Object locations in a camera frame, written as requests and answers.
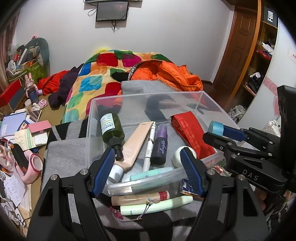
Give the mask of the teal tape roll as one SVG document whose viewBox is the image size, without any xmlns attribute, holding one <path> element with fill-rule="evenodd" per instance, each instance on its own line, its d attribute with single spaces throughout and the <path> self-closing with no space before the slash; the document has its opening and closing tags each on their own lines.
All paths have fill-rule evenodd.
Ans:
<svg viewBox="0 0 296 241">
<path fill-rule="evenodd" d="M 217 122 L 217 121 L 211 121 L 211 123 L 208 127 L 208 132 L 213 133 L 218 136 L 223 136 L 224 125 L 220 122 Z"/>
</svg>

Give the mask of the red foil pouch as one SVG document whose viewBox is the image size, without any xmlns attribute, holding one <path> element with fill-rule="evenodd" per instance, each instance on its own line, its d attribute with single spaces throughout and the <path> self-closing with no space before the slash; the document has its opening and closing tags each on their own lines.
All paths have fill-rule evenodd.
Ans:
<svg viewBox="0 0 296 241">
<path fill-rule="evenodd" d="M 172 115 L 171 125 L 199 159 L 215 154 L 214 148 L 203 141 L 204 131 L 191 111 Z"/>
</svg>

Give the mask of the blue staples box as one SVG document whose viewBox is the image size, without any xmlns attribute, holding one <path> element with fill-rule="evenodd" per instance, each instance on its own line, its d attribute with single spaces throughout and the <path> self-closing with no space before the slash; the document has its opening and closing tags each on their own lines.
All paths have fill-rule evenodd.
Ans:
<svg viewBox="0 0 296 241">
<path fill-rule="evenodd" d="M 194 193 L 189 180 L 182 178 L 181 182 L 180 182 L 180 193 L 184 194 L 184 195 L 189 195 L 189 196 L 193 196 L 196 195 L 196 193 Z"/>
</svg>

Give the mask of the purple spray bottle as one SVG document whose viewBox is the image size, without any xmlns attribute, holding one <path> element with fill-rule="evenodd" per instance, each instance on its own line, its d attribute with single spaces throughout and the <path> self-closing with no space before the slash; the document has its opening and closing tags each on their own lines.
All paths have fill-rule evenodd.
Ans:
<svg viewBox="0 0 296 241">
<path fill-rule="evenodd" d="M 151 163 L 153 165 L 163 165 L 166 162 L 168 147 L 168 128 L 166 123 L 158 126 L 154 146 L 151 154 Z"/>
</svg>

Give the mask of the mint green bottle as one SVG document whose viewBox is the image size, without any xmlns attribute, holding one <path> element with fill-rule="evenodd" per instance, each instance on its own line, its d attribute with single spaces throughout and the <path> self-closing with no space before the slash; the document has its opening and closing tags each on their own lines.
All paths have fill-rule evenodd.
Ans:
<svg viewBox="0 0 296 241">
<path fill-rule="evenodd" d="M 166 173 L 166 172 L 169 172 L 169 171 L 172 171 L 172 170 L 173 170 L 172 167 L 164 167 L 164 168 L 158 168 L 158 169 L 145 171 L 145 172 L 142 172 L 142 173 L 131 175 L 130 176 L 130 181 L 136 181 L 136 180 L 148 178 L 148 177 L 155 176 L 155 175 L 162 174 L 162 173 Z"/>
</svg>

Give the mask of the white pen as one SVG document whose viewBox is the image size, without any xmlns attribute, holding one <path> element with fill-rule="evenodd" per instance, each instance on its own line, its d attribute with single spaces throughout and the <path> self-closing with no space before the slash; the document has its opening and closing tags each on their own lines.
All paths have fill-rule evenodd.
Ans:
<svg viewBox="0 0 296 241">
<path fill-rule="evenodd" d="M 150 133 L 149 133 L 149 139 L 147 142 L 147 149 L 145 151 L 144 163 L 143 163 L 143 167 L 142 167 L 143 172 L 148 171 L 150 168 L 150 165 L 151 165 L 150 159 L 151 159 L 151 155 L 152 155 L 152 149 L 154 146 L 155 133 L 156 133 L 156 123 L 153 122 L 152 126 L 151 126 Z"/>
</svg>

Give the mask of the pale green tube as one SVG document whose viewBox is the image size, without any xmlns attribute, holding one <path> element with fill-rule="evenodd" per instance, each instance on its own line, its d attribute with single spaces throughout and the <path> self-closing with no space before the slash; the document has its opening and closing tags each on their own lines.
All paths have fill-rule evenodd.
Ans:
<svg viewBox="0 0 296 241">
<path fill-rule="evenodd" d="M 193 201 L 191 196 L 180 196 L 159 203 L 147 202 L 146 204 L 121 206 L 120 212 L 122 216 L 141 215 L 146 213 L 155 213 L 167 211 L 187 205 Z"/>
</svg>

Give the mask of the beige tube red cap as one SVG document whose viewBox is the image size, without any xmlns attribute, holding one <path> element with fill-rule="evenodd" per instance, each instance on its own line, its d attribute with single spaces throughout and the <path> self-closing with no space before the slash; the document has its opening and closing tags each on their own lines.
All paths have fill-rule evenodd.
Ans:
<svg viewBox="0 0 296 241">
<path fill-rule="evenodd" d="M 168 190 L 165 190 L 147 194 L 112 196 L 111 203 L 113 206 L 139 205 L 147 202 L 159 203 L 169 198 L 170 194 Z"/>
</svg>

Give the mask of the beige cosmetic tube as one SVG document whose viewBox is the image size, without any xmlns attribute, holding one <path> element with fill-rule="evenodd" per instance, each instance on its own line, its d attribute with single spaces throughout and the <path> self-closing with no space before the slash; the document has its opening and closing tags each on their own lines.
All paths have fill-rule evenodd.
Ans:
<svg viewBox="0 0 296 241">
<path fill-rule="evenodd" d="M 125 171 L 132 168 L 153 122 L 140 123 L 123 145 L 123 160 L 115 161 L 108 180 L 118 183 Z"/>
</svg>

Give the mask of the dark green labelled bottle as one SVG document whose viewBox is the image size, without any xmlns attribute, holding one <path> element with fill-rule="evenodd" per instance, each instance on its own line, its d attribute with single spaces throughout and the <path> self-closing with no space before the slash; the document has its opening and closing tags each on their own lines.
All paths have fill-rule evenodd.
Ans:
<svg viewBox="0 0 296 241">
<path fill-rule="evenodd" d="M 100 117 L 100 127 L 103 142 L 108 144 L 115 152 L 115 160 L 123 159 L 122 142 L 125 139 L 119 116 L 111 111 L 103 112 Z"/>
</svg>

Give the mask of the pink headphones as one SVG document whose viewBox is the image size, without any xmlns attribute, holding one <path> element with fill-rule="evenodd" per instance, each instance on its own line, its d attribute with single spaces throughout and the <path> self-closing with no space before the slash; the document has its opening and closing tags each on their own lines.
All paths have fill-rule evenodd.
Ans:
<svg viewBox="0 0 296 241">
<path fill-rule="evenodd" d="M 23 151 L 18 144 L 11 145 L 11 152 L 16 161 L 16 170 L 25 184 L 33 183 L 42 173 L 43 162 L 40 156 L 31 150 Z"/>
</svg>

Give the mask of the pink card box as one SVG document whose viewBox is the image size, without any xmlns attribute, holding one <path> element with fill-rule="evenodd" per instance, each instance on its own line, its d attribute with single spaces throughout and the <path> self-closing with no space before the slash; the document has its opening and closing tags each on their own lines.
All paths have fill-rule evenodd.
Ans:
<svg viewBox="0 0 296 241">
<path fill-rule="evenodd" d="M 49 131 L 51 128 L 52 126 L 48 120 L 43 120 L 29 124 L 29 129 L 32 134 L 44 133 Z"/>
</svg>

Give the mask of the wooden shelf unit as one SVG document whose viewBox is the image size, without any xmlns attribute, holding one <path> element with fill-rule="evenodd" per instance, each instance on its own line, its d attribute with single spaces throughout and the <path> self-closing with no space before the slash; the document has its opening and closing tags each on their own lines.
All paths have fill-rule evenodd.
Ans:
<svg viewBox="0 0 296 241">
<path fill-rule="evenodd" d="M 242 87 L 255 97 L 270 66 L 278 35 L 278 16 L 267 1 L 261 1 L 259 31 L 256 45 Z"/>
</svg>

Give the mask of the red box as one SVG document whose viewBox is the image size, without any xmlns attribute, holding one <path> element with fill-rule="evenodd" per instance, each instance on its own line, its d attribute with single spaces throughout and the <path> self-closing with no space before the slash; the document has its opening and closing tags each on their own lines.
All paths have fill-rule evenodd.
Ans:
<svg viewBox="0 0 296 241">
<path fill-rule="evenodd" d="M 17 79 L 11 82 L 1 94 L 0 107 L 9 105 L 11 109 L 15 109 L 24 95 L 25 91 L 22 83 L 20 79 Z"/>
</svg>

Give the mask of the grey neck pillow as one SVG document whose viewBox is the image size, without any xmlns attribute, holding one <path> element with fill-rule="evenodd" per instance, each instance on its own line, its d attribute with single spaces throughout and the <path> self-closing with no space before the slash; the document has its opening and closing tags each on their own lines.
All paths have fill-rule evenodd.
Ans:
<svg viewBox="0 0 296 241">
<path fill-rule="evenodd" d="M 49 63 L 49 45 L 44 38 L 34 38 L 30 40 L 25 48 L 33 54 L 33 58 L 37 59 L 42 67 L 46 67 Z"/>
</svg>

